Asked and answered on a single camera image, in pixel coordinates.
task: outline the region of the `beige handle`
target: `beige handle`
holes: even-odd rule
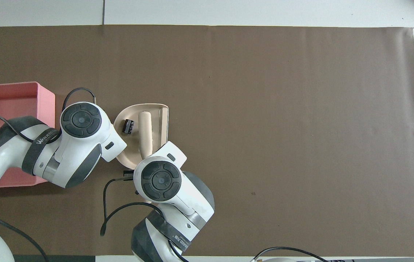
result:
[[[147,111],[139,113],[139,151],[142,159],[153,153],[152,115]]]

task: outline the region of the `black connector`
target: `black connector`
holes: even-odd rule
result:
[[[134,121],[132,121],[131,119],[126,119],[124,121],[124,126],[122,127],[122,132],[126,134],[131,134],[133,127],[134,127]]]

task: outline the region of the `dark gray round button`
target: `dark gray round button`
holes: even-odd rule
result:
[[[90,125],[90,115],[85,111],[79,111],[72,116],[72,123],[80,128]]]
[[[159,171],[153,176],[152,184],[158,190],[165,190],[171,184],[171,176],[165,171]]]

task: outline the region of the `beige dustpan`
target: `beige dustpan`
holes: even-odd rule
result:
[[[132,133],[124,133],[126,119],[134,121]],[[162,147],[168,139],[168,106],[160,103],[135,104],[125,108],[113,124],[126,149],[117,156],[127,168],[134,169],[142,159]]]

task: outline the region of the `white floor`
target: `white floor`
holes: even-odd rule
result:
[[[414,0],[106,0],[105,5],[105,24],[414,28]],[[98,25],[102,6],[103,0],[0,0],[0,26]]]

